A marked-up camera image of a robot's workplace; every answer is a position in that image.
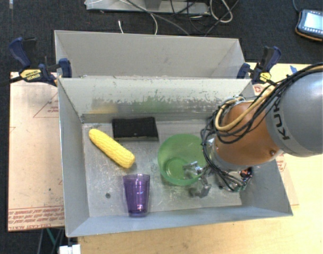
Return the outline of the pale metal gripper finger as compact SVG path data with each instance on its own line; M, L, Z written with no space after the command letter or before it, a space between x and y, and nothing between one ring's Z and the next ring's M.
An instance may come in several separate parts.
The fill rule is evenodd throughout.
M203 168L199 166L197 161L182 166L184 179L195 179L202 175Z
M208 180L204 178L199 178L197 182L195 182L190 187L190 195L193 197L203 198L206 197L211 189L211 184Z

